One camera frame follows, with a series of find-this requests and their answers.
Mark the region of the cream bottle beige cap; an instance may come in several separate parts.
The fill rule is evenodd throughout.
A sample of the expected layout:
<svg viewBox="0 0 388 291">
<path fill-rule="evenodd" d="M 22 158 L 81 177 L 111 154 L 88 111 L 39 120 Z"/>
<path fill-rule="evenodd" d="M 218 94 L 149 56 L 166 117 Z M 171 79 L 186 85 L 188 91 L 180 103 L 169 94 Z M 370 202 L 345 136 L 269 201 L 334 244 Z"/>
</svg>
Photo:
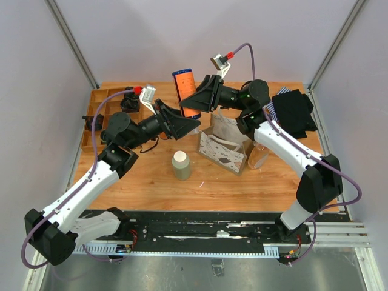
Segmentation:
<svg viewBox="0 0 388 291">
<path fill-rule="evenodd" d="M 181 181 L 187 180 L 191 175 L 189 156 L 179 150 L 174 153 L 172 158 L 172 166 L 175 177 Z"/>
</svg>

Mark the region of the beige canvas bag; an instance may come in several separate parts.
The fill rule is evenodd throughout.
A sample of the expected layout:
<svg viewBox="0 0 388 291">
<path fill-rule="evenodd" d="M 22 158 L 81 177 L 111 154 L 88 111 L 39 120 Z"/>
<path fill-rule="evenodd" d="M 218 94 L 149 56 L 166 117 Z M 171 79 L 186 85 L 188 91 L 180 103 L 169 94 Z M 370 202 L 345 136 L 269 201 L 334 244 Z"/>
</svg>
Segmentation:
<svg viewBox="0 0 388 291">
<path fill-rule="evenodd" d="M 197 152 L 237 176 L 242 174 L 252 150 L 253 141 L 221 109 L 210 115 L 210 126 L 199 132 Z"/>
</svg>

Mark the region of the blue white striped cloth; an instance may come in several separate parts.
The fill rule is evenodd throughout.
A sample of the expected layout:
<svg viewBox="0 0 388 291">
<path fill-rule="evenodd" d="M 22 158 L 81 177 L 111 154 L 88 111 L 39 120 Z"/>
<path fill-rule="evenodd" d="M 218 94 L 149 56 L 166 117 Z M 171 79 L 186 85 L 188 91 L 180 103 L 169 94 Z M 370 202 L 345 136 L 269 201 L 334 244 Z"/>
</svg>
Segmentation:
<svg viewBox="0 0 388 291">
<path fill-rule="evenodd" d="M 278 93 L 276 95 L 282 95 L 282 94 L 285 94 L 285 93 L 288 93 L 288 92 L 291 92 L 291 89 L 290 88 L 287 88 L 287 87 L 282 87 Z M 268 114 L 268 116 L 270 117 L 270 119 L 276 121 L 278 124 L 279 124 L 279 119 L 277 117 L 277 114 L 276 114 L 276 110 L 275 110 L 275 106 L 274 106 L 274 103 L 273 101 L 271 101 L 268 105 L 266 105 L 265 107 L 266 109 L 266 113 Z"/>
</svg>

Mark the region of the wooden compartment tray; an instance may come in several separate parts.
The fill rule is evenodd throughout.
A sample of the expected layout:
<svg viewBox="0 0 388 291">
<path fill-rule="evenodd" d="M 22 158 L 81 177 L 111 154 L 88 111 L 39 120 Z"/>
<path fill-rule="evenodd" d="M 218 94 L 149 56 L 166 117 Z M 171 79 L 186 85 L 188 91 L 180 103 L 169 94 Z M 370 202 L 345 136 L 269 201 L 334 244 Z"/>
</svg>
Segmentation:
<svg viewBox="0 0 388 291">
<path fill-rule="evenodd" d="M 109 120 L 117 112 L 125 112 L 136 123 L 142 120 L 142 111 L 139 101 L 140 90 L 118 95 L 119 92 L 132 90 L 133 87 L 118 87 L 110 89 L 95 89 L 90 93 L 90 101 L 86 115 L 81 149 L 83 152 L 93 151 L 92 136 L 95 137 L 98 151 L 101 151 L 106 142 L 101 139 L 102 132 L 109 125 Z"/>
</svg>

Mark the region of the clear bottle pink cap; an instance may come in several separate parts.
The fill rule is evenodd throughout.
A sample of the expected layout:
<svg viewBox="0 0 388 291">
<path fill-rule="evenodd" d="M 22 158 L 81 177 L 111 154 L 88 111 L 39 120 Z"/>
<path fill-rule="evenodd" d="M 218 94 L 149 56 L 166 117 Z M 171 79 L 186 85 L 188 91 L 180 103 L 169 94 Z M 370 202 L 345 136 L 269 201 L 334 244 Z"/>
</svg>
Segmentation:
<svg viewBox="0 0 388 291">
<path fill-rule="evenodd" d="M 251 169 L 260 168 L 266 161 L 270 150 L 264 145 L 254 142 L 247 164 Z"/>
</svg>

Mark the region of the black garment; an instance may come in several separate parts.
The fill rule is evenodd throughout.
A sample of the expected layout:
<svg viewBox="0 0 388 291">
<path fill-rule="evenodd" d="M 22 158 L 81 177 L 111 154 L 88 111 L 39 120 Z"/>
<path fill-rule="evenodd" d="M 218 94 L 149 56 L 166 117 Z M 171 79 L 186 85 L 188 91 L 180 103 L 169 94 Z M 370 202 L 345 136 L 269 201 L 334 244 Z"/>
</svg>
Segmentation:
<svg viewBox="0 0 388 291">
<path fill-rule="evenodd" d="M 276 95 L 272 101 L 280 126 L 295 139 L 306 138 L 306 132 L 318 130 L 312 118 L 313 104 L 300 90 Z"/>
</svg>

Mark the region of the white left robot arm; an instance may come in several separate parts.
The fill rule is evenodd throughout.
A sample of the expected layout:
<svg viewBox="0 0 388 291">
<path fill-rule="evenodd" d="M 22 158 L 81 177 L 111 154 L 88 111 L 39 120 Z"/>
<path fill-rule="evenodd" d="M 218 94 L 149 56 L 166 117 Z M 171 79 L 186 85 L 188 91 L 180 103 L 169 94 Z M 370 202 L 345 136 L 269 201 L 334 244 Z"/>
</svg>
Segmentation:
<svg viewBox="0 0 388 291">
<path fill-rule="evenodd" d="M 21 259 L 32 269 L 25 251 L 31 245 L 46 262 L 57 266 L 73 251 L 85 243 L 102 236 L 122 240 L 128 235 L 137 238 L 130 218 L 116 207 L 98 216 L 81 219 L 80 214 L 108 187 L 119 181 L 134 165 L 138 155 L 133 149 L 150 140 L 157 141 L 160 134 L 179 140 L 200 126 L 200 121 L 186 118 L 178 109 L 165 105 L 160 99 L 152 104 L 155 88 L 134 87 L 152 115 L 136 123 L 125 112 L 116 112 L 102 132 L 106 146 L 101 152 L 93 149 L 94 162 L 87 173 L 55 202 L 42 211 L 31 209 L 24 217 L 26 238 L 22 243 Z"/>
</svg>

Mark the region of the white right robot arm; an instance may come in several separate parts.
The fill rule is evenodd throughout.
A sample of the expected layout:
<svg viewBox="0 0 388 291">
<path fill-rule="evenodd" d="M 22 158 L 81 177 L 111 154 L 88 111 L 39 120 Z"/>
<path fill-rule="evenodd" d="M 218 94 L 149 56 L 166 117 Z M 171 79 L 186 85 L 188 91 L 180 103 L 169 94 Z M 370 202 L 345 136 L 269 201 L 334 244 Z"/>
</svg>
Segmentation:
<svg viewBox="0 0 388 291">
<path fill-rule="evenodd" d="M 224 85 L 233 52 L 217 54 L 210 60 L 217 69 L 206 75 L 196 92 L 179 104 L 188 109 L 212 112 L 218 107 L 237 109 L 239 131 L 271 150 L 296 172 L 300 182 L 296 201 L 275 221 L 276 238 L 287 243 L 298 228 L 343 192 L 340 162 L 334 155 L 323 156 L 297 141 L 276 121 L 270 120 L 265 106 L 270 103 L 269 86 L 253 79 L 239 90 Z"/>
</svg>

